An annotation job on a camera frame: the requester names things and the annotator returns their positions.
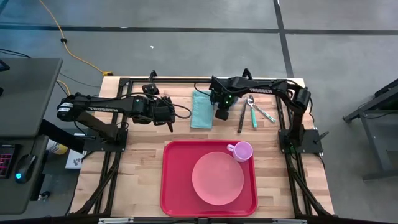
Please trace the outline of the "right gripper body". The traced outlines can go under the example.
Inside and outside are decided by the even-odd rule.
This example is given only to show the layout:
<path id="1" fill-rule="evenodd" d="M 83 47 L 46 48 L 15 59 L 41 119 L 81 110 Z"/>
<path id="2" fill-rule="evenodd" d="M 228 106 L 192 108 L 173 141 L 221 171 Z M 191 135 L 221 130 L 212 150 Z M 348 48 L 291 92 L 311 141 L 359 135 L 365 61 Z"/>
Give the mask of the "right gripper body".
<path id="1" fill-rule="evenodd" d="M 230 93 L 223 90 L 210 90 L 210 102 L 212 105 L 217 105 L 219 109 L 229 109 L 238 100 L 237 93 Z"/>

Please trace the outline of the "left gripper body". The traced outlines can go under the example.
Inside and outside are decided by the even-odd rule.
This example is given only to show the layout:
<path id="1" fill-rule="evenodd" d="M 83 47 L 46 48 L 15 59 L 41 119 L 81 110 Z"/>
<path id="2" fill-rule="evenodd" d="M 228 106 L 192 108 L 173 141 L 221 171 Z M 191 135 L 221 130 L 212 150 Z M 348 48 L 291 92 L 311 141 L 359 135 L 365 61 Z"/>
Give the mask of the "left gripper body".
<path id="1" fill-rule="evenodd" d="M 155 125 L 172 124 L 175 122 L 175 108 L 172 100 L 168 96 L 149 96 L 152 100 L 150 103 L 149 122 Z"/>

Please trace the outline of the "teal cloth napkin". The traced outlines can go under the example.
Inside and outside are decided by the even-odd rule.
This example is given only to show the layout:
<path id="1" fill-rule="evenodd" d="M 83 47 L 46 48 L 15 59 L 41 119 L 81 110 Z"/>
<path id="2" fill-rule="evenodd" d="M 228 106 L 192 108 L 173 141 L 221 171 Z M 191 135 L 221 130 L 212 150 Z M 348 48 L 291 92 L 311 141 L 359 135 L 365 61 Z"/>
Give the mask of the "teal cloth napkin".
<path id="1" fill-rule="evenodd" d="M 201 93 L 194 90 L 192 93 L 191 128 L 211 129 L 213 126 L 213 108 L 210 101 L 210 92 Z"/>

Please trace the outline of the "dark metal knife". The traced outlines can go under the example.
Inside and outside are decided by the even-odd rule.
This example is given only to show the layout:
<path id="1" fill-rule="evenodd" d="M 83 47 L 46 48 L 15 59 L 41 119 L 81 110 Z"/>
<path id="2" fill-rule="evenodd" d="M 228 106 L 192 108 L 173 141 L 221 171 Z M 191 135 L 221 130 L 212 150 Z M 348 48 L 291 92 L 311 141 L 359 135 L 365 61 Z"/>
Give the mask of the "dark metal knife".
<path id="1" fill-rule="evenodd" d="M 238 134 L 240 134 L 242 129 L 243 129 L 244 117 L 245 117 L 246 106 L 247 106 L 247 100 L 248 100 L 248 98 L 245 97 L 245 99 L 243 101 L 243 106 L 242 106 L 242 109 L 241 109 L 241 113 L 240 113 L 240 117 L 239 117 L 238 130 L 237 130 Z"/>

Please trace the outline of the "spoon with plain teal handle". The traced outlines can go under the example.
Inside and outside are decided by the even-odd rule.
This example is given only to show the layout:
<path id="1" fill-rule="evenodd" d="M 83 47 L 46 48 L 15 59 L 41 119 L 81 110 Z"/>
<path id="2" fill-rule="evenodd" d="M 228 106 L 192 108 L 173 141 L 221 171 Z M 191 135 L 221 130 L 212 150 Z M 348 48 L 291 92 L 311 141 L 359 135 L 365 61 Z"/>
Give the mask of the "spoon with plain teal handle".
<path id="1" fill-rule="evenodd" d="M 252 126 L 253 128 L 257 128 L 257 119 L 254 111 L 254 98 L 252 95 L 248 96 L 248 105 L 251 108 Z"/>

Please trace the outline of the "fork with patterned teal handle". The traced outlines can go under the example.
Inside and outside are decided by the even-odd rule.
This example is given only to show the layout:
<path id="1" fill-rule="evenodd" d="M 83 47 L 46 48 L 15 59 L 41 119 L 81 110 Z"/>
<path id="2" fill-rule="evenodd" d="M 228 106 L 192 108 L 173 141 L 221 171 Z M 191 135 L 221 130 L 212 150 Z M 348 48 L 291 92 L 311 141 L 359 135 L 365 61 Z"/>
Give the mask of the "fork with patterned teal handle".
<path id="1" fill-rule="evenodd" d="M 269 115 L 268 113 L 266 113 L 264 110 L 260 109 L 260 108 L 255 104 L 255 102 L 254 102 L 253 99 L 248 98 L 247 103 L 248 103 L 248 105 L 251 107 L 251 109 L 252 109 L 253 111 L 254 111 L 254 110 L 258 110 L 258 111 L 259 111 L 261 114 L 263 114 L 269 121 L 271 121 L 272 123 L 275 123 L 275 122 L 276 122 L 276 120 L 275 120 L 271 115 Z"/>

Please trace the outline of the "lilac plastic mug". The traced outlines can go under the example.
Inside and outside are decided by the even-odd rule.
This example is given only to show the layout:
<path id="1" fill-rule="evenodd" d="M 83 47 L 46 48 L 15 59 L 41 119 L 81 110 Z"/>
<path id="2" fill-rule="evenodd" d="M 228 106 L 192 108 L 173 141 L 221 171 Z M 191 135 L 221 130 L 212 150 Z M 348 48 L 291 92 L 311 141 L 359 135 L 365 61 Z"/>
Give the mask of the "lilac plastic mug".
<path id="1" fill-rule="evenodd" d="M 233 157 L 238 162 L 245 162 L 253 156 L 254 149 L 252 146 L 245 141 L 240 141 L 235 145 L 228 144 L 227 150 L 232 152 Z"/>

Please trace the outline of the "pink round plate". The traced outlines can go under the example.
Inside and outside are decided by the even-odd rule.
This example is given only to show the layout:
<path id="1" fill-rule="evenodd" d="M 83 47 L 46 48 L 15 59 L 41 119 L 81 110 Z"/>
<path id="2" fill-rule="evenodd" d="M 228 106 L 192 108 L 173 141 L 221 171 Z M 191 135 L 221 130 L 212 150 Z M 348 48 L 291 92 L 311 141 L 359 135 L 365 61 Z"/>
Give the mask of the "pink round plate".
<path id="1" fill-rule="evenodd" d="M 238 198 L 244 185 L 239 163 L 224 152 L 210 152 L 202 156 L 192 170 L 192 185 L 206 203 L 227 205 Z"/>

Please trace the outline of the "red plastic tray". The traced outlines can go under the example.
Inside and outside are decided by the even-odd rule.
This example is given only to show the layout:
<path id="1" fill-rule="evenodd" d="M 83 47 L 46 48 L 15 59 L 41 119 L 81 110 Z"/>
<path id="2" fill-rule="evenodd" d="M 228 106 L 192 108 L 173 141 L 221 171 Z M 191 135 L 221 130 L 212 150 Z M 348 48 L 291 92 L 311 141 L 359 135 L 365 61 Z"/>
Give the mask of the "red plastic tray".
<path id="1" fill-rule="evenodd" d="M 240 163 L 243 189 L 237 199 L 226 205 L 211 205 L 201 199 L 192 184 L 192 171 L 205 154 L 232 152 L 227 145 L 235 140 L 172 141 L 165 146 L 162 164 L 160 207 L 171 217 L 246 217 L 258 205 L 256 175 L 253 158 Z"/>

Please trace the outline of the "white printed paper sheet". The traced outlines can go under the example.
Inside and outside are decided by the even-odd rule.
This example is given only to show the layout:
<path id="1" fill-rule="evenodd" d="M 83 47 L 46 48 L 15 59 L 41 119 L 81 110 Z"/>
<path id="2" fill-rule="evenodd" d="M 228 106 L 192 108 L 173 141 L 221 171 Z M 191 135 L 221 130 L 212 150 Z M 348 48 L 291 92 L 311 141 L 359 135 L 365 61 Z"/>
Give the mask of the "white printed paper sheet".
<path id="1" fill-rule="evenodd" d="M 84 154 L 81 154 L 74 150 L 69 150 L 65 168 L 71 170 L 81 169 L 83 157 Z"/>

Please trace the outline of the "yellow white bottle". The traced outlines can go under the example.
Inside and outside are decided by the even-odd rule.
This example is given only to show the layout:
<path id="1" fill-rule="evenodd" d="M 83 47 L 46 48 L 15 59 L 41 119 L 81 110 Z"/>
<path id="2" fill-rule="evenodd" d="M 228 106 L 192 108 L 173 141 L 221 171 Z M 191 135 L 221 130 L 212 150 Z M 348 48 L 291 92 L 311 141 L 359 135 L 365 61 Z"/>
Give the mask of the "yellow white bottle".
<path id="1" fill-rule="evenodd" d="M 58 154 L 62 155 L 65 154 L 68 151 L 68 148 L 58 142 L 55 142 L 53 140 L 49 140 L 47 143 L 46 150 L 53 153 L 53 154 Z"/>

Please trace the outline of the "grey office desk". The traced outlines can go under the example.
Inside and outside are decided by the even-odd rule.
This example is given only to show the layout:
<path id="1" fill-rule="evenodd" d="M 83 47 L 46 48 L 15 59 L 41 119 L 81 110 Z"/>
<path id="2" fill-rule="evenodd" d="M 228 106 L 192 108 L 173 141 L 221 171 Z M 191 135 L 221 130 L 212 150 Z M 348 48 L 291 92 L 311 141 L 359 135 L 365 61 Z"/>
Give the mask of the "grey office desk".
<path id="1" fill-rule="evenodd" d="M 63 60 L 60 58 L 3 58 L 9 70 L 0 72 L 0 146 L 15 145 L 17 155 L 10 176 L 0 179 L 0 215 L 25 212 L 34 193 L 49 137 L 39 129 Z M 31 178 L 16 181 L 17 163 L 35 160 Z"/>

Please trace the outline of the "black computer mouse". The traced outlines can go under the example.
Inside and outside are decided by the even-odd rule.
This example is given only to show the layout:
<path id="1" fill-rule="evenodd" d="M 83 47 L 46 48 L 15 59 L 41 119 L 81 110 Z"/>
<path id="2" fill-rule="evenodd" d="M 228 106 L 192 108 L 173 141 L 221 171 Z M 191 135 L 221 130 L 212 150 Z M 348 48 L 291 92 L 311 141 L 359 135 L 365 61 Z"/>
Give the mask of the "black computer mouse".
<path id="1" fill-rule="evenodd" d="M 15 181 L 24 184 L 30 180 L 35 166 L 36 156 L 33 154 L 23 155 L 17 162 L 14 173 Z"/>

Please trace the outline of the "black metal side table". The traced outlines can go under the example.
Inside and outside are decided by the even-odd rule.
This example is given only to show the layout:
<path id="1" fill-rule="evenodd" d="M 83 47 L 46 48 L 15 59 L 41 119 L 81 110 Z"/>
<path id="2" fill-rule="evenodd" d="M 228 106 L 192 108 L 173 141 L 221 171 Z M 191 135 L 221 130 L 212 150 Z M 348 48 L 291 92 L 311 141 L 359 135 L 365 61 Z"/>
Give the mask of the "black metal side table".
<path id="1" fill-rule="evenodd" d="M 363 176 L 363 180 L 398 177 L 398 161 L 389 154 L 398 154 L 398 78 L 390 82 L 373 97 L 343 117 L 346 123 L 360 119 L 379 170 Z"/>

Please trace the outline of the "black backlit keyboard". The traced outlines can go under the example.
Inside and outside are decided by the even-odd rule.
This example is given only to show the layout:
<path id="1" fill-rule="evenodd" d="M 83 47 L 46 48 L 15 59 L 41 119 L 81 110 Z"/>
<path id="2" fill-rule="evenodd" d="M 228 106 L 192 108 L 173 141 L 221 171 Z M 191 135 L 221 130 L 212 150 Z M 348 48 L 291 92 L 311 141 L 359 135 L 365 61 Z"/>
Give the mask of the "black backlit keyboard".
<path id="1" fill-rule="evenodd" d="M 0 145 L 0 179 L 8 179 L 14 158 L 16 155 L 17 147 L 13 144 Z"/>

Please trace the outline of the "black aluminium table frame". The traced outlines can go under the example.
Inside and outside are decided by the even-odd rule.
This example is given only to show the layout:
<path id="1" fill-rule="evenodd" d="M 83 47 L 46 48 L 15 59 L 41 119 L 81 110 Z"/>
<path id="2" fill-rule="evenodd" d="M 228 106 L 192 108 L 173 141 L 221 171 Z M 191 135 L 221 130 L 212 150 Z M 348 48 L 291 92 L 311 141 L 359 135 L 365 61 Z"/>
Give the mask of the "black aluminium table frame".
<path id="1" fill-rule="evenodd" d="M 96 112 L 95 117 L 107 123 L 128 127 L 126 149 L 115 154 L 91 151 L 83 160 L 70 213 L 72 215 L 100 215 L 102 217 L 133 217 L 134 222 L 151 222 L 158 218 L 184 218 L 199 222 L 225 222 L 229 218 L 241 221 L 244 217 L 171 217 L 160 207 L 162 164 L 165 146 L 172 141 L 235 140 L 248 142 L 254 149 L 254 171 L 258 205 L 247 217 L 264 218 L 328 218 L 330 213 L 318 202 L 307 187 L 306 174 L 322 167 L 313 159 L 303 166 L 302 153 L 284 153 L 280 149 L 279 131 L 292 122 L 291 111 L 275 95 L 248 93 L 229 108 L 226 121 L 215 118 L 213 105 L 211 129 L 191 128 L 192 93 L 209 91 L 211 78 L 155 77 L 160 96 L 168 96 L 175 107 L 176 119 L 171 133 L 168 126 L 135 124 L 123 115 Z M 251 108 L 247 103 L 243 129 L 237 133 L 239 117 L 245 97 L 252 95 L 255 104 L 271 115 L 272 123 L 255 111 L 257 128 L 252 126 Z"/>

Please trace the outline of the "silver metal bracket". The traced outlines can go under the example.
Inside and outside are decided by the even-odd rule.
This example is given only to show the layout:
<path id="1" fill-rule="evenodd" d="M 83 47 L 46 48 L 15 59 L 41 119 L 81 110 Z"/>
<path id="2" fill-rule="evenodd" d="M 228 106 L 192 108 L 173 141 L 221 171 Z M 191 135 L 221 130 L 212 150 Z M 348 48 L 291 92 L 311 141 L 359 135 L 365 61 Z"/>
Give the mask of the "silver metal bracket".
<path id="1" fill-rule="evenodd" d="M 308 224 L 306 220 L 300 219 L 273 219 L 272 224 Z"/>
<path id="2" fill-rule="evenodd" d="M 130 224 L 134 223 L 133 217 L 100 218 L 98 224 Z"/>

